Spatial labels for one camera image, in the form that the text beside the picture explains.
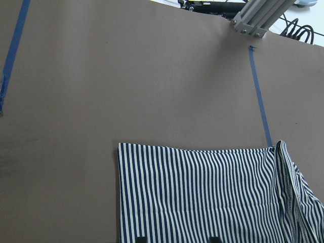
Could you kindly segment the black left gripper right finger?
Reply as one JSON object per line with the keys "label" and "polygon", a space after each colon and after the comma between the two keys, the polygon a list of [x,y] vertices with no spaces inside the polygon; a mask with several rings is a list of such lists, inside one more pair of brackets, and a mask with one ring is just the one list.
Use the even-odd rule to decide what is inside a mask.
{"label": "black left gripper right finger", "polygon": [[220,239],[217,236],[210,236],[209,243],[220,243]]}

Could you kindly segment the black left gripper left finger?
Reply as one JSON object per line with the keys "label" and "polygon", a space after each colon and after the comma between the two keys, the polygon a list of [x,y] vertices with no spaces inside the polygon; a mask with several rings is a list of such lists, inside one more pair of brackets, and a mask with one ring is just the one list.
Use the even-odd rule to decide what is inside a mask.
{"label": "black left gripper left finger", "polygon": [[135,238],[135,243],[147,243],[146,236],[138,236]]}

